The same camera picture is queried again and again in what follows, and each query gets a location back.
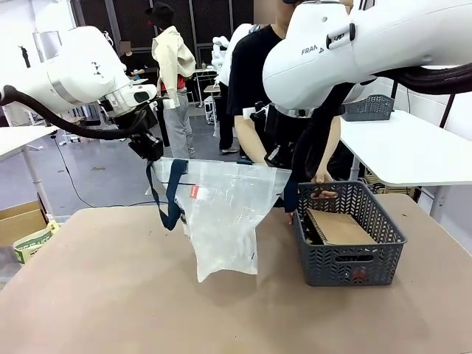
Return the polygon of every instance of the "small gray basket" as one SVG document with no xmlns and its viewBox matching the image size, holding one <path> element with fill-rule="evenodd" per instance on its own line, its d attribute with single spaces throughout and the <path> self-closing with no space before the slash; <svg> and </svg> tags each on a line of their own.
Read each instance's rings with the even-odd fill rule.
<svg viewBox="0 0 472 354">
<path fill-rule="evenodd" d="M 347 122 L 389 120 L 395 100 L 382 94 L 373 94 L 365 100 L 344 105 L 346 113 L 342 116 Z"/>
<path fill-rule="evenodd" d="M 338 196 L 333 199 L 311 198 L 322 190 L 335 191 Z M 308 244 L 303 231 L 307 227 L 303 218 L 308 208 L 351 215 L 377 244 Z M 300 184 L 294 227 L 305 281 L 310 286 L 390 285 L 406 243 L 406 238 L 384 208 L 361 182 Z"/>
</svg>

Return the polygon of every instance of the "red label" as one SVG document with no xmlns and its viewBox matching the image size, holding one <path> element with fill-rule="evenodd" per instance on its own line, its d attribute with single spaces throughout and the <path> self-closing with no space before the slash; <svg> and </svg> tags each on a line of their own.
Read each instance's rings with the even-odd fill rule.
<svg viewBox="0 0 472 354">
<path fill-rule="evenodd" d="M 190 190 L 190 197 L 191 198 L 193 198 L 193 199 L 197 198 L 199 188 L 200 188 L 200 186 L 192 186 L 192 189 Z"/>
</svg>

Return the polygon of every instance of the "white robotic arm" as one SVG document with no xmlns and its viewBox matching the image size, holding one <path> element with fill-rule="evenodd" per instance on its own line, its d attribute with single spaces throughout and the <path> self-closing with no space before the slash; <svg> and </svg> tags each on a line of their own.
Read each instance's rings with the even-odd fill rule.
<svg viewBox="0 0 472 354">
<path fill-rule="evenodd" d="M 95 27 L 69 31 L 58 56 L 0 85 L 0 105 L 21 103 L 79 136 L 130 138 L 133 150 L 143 159 L 154 161 L 163 154 L 163 141 L 149 132 L 157 124 L 154 109 L 163 109 L 162 99 L 156 99 L 156 95 L 154 85 L 133 85 L 117 54 Z M 92 131 L 55 115 L 97 100 L 118 129 Z"/>
<path fill-rule="evenodd" d="M 215 68 L 217 74 L 220 74 L 221 67 L 224 63 L 224 54 L 221 51 L 221 47 L 228 48 L 228 46 L 229 41 L 226 37 L 213 38 L 212 65 Z"/>
<path fill-rule="evenodd" d="M 57 57 L 15 75 L 1 83 L 0 94 L 4 85 L 14 86 L 54 113 L 105 97 L 112 108 L 108 115 L 118 117 L 140 105 L 139 97 L 157 95 L 154 85 L 131 85 L 117 54 L 95 27 L 69 31 Z"/>
<path fill-rule="evenodd" d="M 307 1 L 265 62 L 265 91 L 276 105 L 303 109 L 320 106 L 340 83 L 387 70 L 469 64 L 471 18 L 472 0 L 383 0 L 350 15 L 340 4 Z"/>
</svg>

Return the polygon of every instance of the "black cap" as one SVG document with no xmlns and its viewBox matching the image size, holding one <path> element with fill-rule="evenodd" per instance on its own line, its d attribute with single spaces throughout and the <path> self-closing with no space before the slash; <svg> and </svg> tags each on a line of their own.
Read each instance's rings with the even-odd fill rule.
<svg viewBox="0 0 472 354">
<path fill-rule="evenodd" d="M 162 28 L 163 30 L 173 24 L 174 10 L 163 2 L 156 1 L 154 7 L 146 10 L 146 15 L 154 26 Z"/>
</svg>

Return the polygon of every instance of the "basket handle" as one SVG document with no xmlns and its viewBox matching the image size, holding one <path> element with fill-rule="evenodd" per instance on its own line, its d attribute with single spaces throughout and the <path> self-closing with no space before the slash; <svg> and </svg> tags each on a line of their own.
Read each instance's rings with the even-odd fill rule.
<svg viewBox="0 0 472 354">
<path fill-rule="evenodd" d="M 372 254 L 343 254 L 336 256 L 334 260 L 336 263 L 370 263 L 373 262 L 374 256 Z"/>
</svg>

